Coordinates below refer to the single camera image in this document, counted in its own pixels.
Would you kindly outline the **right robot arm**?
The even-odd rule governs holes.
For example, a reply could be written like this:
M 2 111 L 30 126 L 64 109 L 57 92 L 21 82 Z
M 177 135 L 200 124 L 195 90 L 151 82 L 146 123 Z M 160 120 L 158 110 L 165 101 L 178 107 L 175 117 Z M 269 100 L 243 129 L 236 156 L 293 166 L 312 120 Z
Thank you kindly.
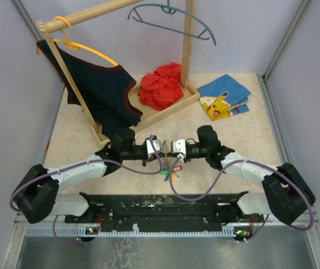
M 244 157 L 221 144 L 217 133 L 209 126 L 197 129 L 198 141 L 171 142 L 168 156 L 183 162 L 205 159 L 220 174 L 229 174 L 249 181 L 263 189 L 263 193 L 246 193 L 231 207 L 231 216 L 242 222 L 251 214 L 273 215 L 282 223 L 292 226 L 306 211 L 310 225 L 314 224 L 312 206 L 316 201 L 297 168 L 291 163 L 266 165 Z

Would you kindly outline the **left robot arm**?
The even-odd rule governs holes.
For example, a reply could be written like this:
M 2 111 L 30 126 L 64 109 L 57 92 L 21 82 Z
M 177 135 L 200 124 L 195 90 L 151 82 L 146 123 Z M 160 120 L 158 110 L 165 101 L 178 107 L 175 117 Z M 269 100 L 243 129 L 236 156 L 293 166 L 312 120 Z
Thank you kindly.
M 125 160 L 160 160 L 162 143 L 155 135 L 137 145 L 135 132 L 122 128 L 101 150 L 85 160 L 57 168 L 34 165 L 16 187 L 10 208 L 22 213 L 28 223 L 36 224 L 48 216 L 78 216 L 85 222 L 96 218 L 97 209 L 84 194 L 63 194 L 63 191 L 89 179 L 105 177 L 120 168 Z

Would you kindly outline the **steel key organizer yellow handle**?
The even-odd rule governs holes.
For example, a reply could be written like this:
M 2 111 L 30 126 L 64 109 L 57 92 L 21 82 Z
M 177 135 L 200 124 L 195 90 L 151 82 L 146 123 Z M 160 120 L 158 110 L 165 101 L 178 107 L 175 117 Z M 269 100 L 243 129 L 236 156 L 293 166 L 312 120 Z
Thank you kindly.
M 162 142 L 162 153 L 164 154 L 163 156 L 163 170 L 169 170 L 172 167 L 172 163 L 170 162 L 169 158 L 168 158 L 168 152 L 169 152 L 169 148 L 167 145 L 167 141 L 163 141 Z

